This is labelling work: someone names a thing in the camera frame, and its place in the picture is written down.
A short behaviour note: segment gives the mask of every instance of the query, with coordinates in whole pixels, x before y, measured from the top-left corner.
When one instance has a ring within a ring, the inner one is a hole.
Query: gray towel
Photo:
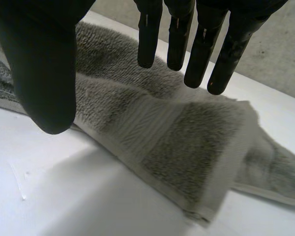
[[[281,151],[274,155],[262,151],[265,141],[248,102],[186,88],[182,74],[170,71],[158,58],[150,70],[138,67],[137,42],[112,30],[80,23],[77,43],[75,124],[188,217],[210,222],[232,186],[295,204],[295,183],[276,191],[270,177],[258,181],[258,173],[267,170],[243,171],[253,166],[254,157],[265,162],[281,155]],[[8,72],[0,62],[0,107],[23,113]],[[282,159],[277,160],[276,165],[284,168]],[[294,164],[291,160],[288,172],[270,171],[269,164],[267,174],[293,181]]]

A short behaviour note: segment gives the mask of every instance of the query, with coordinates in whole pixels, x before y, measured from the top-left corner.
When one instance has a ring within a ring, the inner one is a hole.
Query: black rubber finger
[[[162,0],[135,0],[140,11],[138,64],[143,68],[153,65],[159,25],[163,12]]]
[[[207,85],[211,94],[220,95],[224,92],[252,34],[267,19],[268,17],[247,18],[239,13],[231,13],[230,26]]]
[[[49,28],[0,0],[0,42],[27,114],[49,134],[68,129],[76,111],[74,26]]]
[[[227,11],[197,3],[199,24],[184,77],[190,88],[195,89],[202,82]]]
[[[194,0],[165,0],[172,15],[169,28],[167,66],[175,71],[182,68],[194,13]]]

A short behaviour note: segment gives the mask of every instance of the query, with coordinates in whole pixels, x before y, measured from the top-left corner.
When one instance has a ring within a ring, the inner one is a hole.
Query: terry cloth
[[[186,216],[210,222],[258,149],[255,111],[248,102],[187,88],[159,58],[149,70],[139,67],[137,42],[125,35],[86,23],[76,35],[74,123]],[[9,71],[1,62],[0,68]],[[0,107],[24,112],[11,79],[1,75]]]

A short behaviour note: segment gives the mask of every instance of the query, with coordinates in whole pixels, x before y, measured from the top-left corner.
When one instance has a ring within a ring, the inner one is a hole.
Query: black robotic finger
[[[167,66],[181,69],[187,49],[195,0],[164,0],[171,14]]]
[[[197,88],[202,82],[227,11],[222,5],[210,7],[197,2],[199,24],[184,77],[190,88]]]
[[[207,85],[211,94],[224,92],[252,34],[267,19],[268,16],[248,18],[236,11],[231,13],[229,29]]]
[[[134,0],[140,11],[138,64],[143,68],[153,65],[163,12],[162,0]]]
[[[0,42],[15,94],[47,133],[63,132],[74,120],[75,24],[93,2],[0,0]]]

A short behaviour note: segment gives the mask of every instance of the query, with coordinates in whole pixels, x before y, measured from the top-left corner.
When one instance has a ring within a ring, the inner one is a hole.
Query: white surface
[[[85,20],[138,36],[95,13]],[[165,58],[166,51],[159,41],[158,55]],[[251,101],[265,130],[295,153],[295,99],[238,74],[225,94]],[[47,135],[28,117],[0,109],[0,236],[41,234],[295,236],[295,208],[230,191],[204,229],[87,135]]]

